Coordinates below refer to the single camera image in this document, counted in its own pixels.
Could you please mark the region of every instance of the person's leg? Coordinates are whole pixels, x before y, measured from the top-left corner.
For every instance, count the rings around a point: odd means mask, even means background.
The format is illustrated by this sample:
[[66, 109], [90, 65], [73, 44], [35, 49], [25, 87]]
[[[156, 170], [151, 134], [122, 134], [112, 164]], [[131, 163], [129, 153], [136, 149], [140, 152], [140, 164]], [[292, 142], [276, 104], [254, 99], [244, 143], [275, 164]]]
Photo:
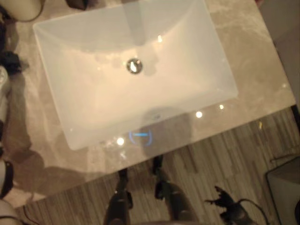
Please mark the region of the person's leg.
[[129, 225], [129, 209], [133, 207], [131, 194], [127, 191], [127, 169], [119, 171], [120, 181], [115, 194], [109, 201], [106, 210], [104, 225]]
[[153, 159], [153, 173], [157, 176], [155, 197], [165, 199], [170, 219], [173, 221], [198, 222], [198, 218], [183, 191], [171, 183], [166, 173], [161, 169], [163, 157]]

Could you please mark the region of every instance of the sink drain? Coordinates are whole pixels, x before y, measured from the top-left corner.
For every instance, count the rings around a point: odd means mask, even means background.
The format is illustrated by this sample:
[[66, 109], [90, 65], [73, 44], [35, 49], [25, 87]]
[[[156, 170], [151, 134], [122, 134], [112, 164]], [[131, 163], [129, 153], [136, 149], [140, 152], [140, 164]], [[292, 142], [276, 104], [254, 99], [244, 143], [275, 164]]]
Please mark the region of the sink drain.
[[127, 62], [127, 70], [132, 74], [139, 74], [143, 69], [142, 62], [139, 59], [130, 59]]

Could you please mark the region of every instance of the sink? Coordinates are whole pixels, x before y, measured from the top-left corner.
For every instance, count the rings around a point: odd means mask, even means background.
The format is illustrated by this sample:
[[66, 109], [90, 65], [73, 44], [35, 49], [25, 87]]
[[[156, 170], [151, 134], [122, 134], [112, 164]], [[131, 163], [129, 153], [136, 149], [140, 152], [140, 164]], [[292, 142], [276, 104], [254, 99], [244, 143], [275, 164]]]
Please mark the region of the sink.
[[238, 95], [203, 0], [134, 1], [33, 29], [73, 150]]

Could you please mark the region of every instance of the wooden floor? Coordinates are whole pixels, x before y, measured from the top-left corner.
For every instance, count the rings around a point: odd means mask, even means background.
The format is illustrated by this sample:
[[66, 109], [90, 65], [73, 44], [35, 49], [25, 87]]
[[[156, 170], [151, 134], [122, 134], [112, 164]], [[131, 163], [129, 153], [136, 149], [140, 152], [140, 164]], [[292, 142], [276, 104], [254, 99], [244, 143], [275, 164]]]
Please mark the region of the wooden floor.
[[[220, 225], [220, 210], [204, 203], [217, 198], [214, 186], [227, 190], [234, 199], [249, 198], [263, 207], [271, 224], [278, 225], [265, 173], [300, 153], [299, 131], [290, 109], [253, 121], [165, 155], [164, 169], [186, 193], [201, 224]], [[129, 186], [134, 208], [132, 224], [168, 220], [163, 202], [154, 199], [155, 178], [151, 162], [129, 168]], [[41, 225], [102, 224], [105, 208], [118, 177], [111, 174], [26, 206], [29, 216]], [[258, 224], [260, 212], [244, 204]], [[23, 209], [17, 209], [21, 218]]]

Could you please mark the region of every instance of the beige marble countertop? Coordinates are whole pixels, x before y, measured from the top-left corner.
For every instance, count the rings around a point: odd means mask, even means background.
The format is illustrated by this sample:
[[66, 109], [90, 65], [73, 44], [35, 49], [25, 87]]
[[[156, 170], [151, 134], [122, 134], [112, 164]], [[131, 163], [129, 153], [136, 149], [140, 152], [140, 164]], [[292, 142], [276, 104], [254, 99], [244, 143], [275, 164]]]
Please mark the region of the beige marble countertop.
[[[94, 0], [93, 8], [112, 7], [124, 0]], [[27, 62], [11, 78], [10, 109], [4, 134], [5, 158], [15, 167], [15, 187], [6, 200], [15, 207], [53, 195], [158, 154], [199, 141], [295, 103], [285, 72], [254, 0], [206, 0], [231, 66], [239, 96], [221, 104], [151, 126], [155, 141], [133, 145], [124, 136], [78, 151], [69, 149], [43, 69], [32, 25], [79, 10], [63, 0], [46, 0], [32, 22], [7, 27], [7, 49]]]

